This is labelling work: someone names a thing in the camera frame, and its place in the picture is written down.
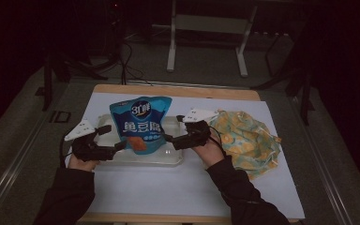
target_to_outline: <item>white tag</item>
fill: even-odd
[[[201,110],[201,109],[191,109],[187,115],[183,118],[183,122],[200,122],[202,120],[210,122],[218,117],[218,112]]]
[[[69,134],[64,138],[65,141],[74,140],[76,138],[88,135],[95,132],[95,128],[90,124],[87,119],[83,119],[79,125],[69,132]]]

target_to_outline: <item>crumpled cloth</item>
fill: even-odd
[[[234,168],[245,170],[249,179],[277,167],[281,139],[271,135],[265,123],[246,112],[220,111],[210,126],[220,134],[223,149],[232,156]]]

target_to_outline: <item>hand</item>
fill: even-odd
[[[215,135],[215,131],[211,129],[211,138],[215,139],[220,143],[219,138]],[[224,159],[223,153],[218,145],[212,140],[208,139],[207,143],[204,146],[197,146],[192,148],[198,156],[202,159],[203,163],[207,168],[215,165]]]
[[[75,157],[74,154],[72,154],[71,158],[69,159],[68,168],[91,172],[96,168],[99,163],[100,161],[97,160],[83,161]]]

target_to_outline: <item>brand logo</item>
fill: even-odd
[[[147,117],[147,115],[151,113],[150,102],[145,100],[136,101],[131,106],[131,113],[138,118],[144,119],[145,117]]]

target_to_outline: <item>person's left hand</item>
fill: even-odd
[[[99,163],[100,161],[97,160],[83,161],[72,154],[71,158],[69,159],[68,168],[91,172]]]

